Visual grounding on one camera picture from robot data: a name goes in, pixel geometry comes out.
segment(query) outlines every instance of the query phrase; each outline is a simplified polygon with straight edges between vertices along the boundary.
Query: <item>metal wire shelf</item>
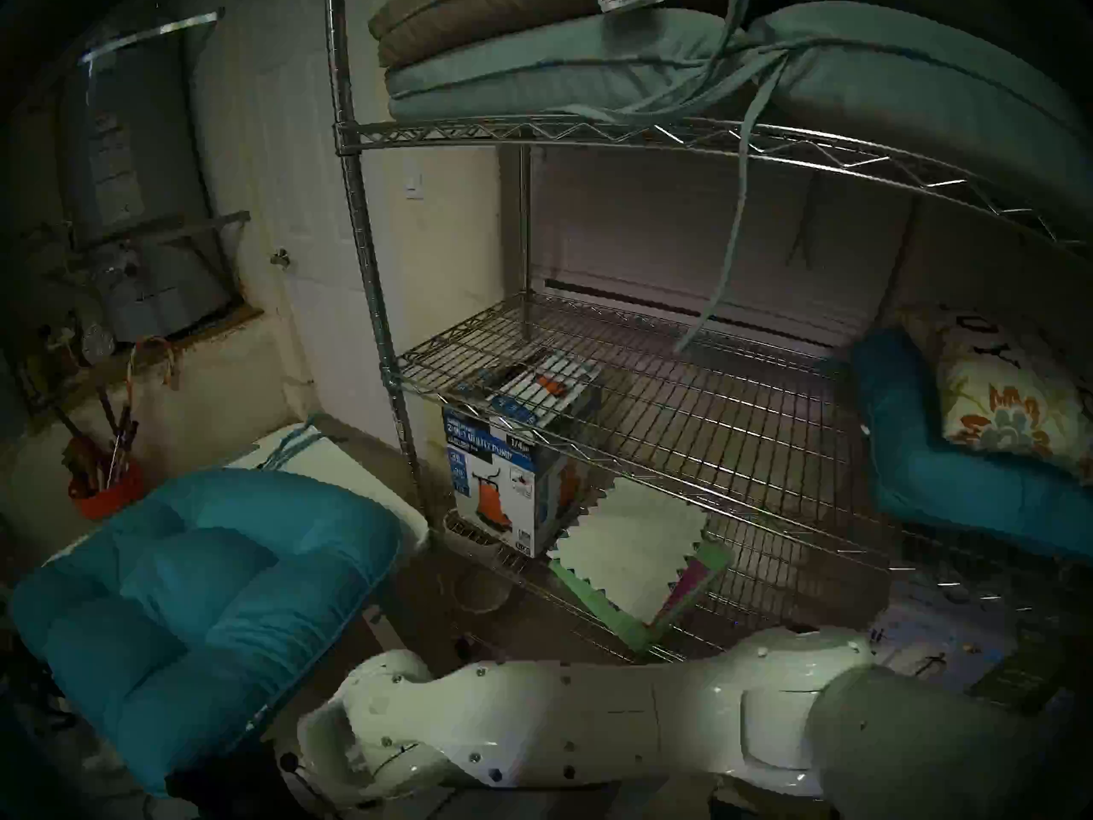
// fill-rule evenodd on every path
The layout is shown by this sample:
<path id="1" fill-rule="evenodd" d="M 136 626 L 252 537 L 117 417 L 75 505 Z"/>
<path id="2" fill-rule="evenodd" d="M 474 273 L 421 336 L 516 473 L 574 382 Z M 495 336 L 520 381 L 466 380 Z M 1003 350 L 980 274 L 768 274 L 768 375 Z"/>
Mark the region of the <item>metal wire shelf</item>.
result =
<path id="1" fill-rule="evenodd" d="M 707 537 L 732 544 L 737 562 L 692 616 L 720 628 L 681 628 L 691 644 L 661 657 L 693 657 L 730 644 L 741 629 L 781 621 L 863 628 L 885 605 L 893 576 L 927 577 L 953 598 L 1001 601 L 1049 622 L 1063 611 L 1086 613 L 1085 567 L 984 536 L 913 529 L 870 507 L 863 433 L 841 363 L 708 331 L 673 355 L 682 330 L 656 317 L 520 294 L 403 353 L 396 375 L 408 391 L 714 515 Z M 548 370 L 538 350 L 600 365 L 599 409 L 537 427 L 500 417 L 489 394 L 454 390 L 497 366 L 557 379 L 556 365 Z M 542 411 L 541 393 L 515 399 Z M 520 575 L 528 569 L 510 550 L 498 559 L 491 565 Z"/>
<path id="2" fill-rule="evenodd" d="M 343 122 L 339 152 L 391 147 L 592 145 L 666 149 L 737 155 L 740 122 L 690 118 L 657 126 L 626 126 L 566 115 L 477 117 L 418 122 Z M 1060 218 L 1051 216 L 983 176 L 914 152 L 839 134 L 773 124 L 756 124 L 751 157 L 854 176 L 971 208 L 1032 232 L 1056 246 L 1089 255 L 1089 242 Z"/>

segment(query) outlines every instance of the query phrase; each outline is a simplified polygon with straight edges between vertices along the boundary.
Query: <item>tufted cushion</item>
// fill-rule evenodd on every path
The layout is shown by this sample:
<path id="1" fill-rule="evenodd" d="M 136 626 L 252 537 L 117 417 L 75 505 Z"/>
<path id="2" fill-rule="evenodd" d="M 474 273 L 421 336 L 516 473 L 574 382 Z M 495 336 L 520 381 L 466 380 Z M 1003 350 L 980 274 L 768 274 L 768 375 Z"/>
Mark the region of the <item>tufted cushion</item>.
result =
<path id="1" fill-rule="evenodd" d="M 231 750 L 387 574 L 396 517 L 303 476 L 191 473 L 20 583 L 11 617 L 137 780 Z"/>

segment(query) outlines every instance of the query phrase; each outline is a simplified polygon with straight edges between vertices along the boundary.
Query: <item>teal seat cushion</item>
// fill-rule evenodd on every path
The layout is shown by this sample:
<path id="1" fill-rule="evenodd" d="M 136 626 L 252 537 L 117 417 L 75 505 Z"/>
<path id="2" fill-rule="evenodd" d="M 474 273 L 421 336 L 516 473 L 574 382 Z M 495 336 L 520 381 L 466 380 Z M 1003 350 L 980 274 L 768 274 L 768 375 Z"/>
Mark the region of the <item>teal seat cushion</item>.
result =
<path id="1" fill-rule="evenodd" d="M 1042 461 L 944 441 L 933 374 L 902 330 L 869 335 L 851 362 L 870 430 L 878 509 L 912 523 L 987 531 L 1042 555 L 1093 558 L 1093 491 Z"/>
<path id="2" fill-rule="evenodd" d="M 739 119 L 755 84 L 769 80 L 768 102 L 753 112 L 765 121 L 919 152 L 1041 207 L 1093 215 L 1093 152 L 1080 110 L 994 44 L 858 2 L 790 5 L 738 28 L 722 49 L 724 32 L 722 17 L 683 9 L 531 28 L 389 70 L 390 112 L 400 120 Z"/>
<path id="3" fill-rule="evenodd" d="M 397 518 L 275 471 L 176 479 L 19 584 L 10 613 L 145 788 L 257 735 L 387 575 Z"/>

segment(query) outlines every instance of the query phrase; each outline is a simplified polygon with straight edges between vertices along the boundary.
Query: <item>white door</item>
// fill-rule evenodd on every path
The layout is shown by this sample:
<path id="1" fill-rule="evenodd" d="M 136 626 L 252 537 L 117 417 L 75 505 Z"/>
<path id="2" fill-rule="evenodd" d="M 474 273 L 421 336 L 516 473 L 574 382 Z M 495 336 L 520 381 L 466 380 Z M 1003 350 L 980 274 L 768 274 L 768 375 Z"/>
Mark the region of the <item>white door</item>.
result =
<path id="1" fill-rule="evenodd" d="M 371 48 L 374 62 L 375 44 L 365 28 L 372 9 L 360 2 L 350 7 L 354 49 L 363 48 L 367 60 Z M 254 118 L 248 143 L 256 155 L 258 213 L 274 247 L 284 248 L 291 261 L 285 286 L 319 401 L 339 420 L 397 445 L 334 155 L 324 0 L 235 5 L 245 16 L 233 19 L 243 22 L 248 37 L 249 69 L 240 75 Z M 356 87 L 376 86 L 369 72 L 364 70 Z M 362 107 L 371 109 L 375 102 L 364 98 Z M 383 218 L 378 197 L 371 194 L 369 203 Z M 397 278 L 391 272 L 389 282 Z"/>

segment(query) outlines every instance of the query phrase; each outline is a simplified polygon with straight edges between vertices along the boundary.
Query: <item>light switch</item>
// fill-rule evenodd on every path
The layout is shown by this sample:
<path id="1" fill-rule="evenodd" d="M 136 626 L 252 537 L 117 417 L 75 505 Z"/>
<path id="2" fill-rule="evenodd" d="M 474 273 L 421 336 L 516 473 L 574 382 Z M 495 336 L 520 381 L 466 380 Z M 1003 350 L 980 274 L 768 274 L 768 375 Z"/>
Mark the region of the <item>light switch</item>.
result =
<path id="1" fill-rule="evenodd" d="M 402 162 L 402 189 L 407 199 L 425 198 L 425 187 L 416 159 L 409 157 Z"/>

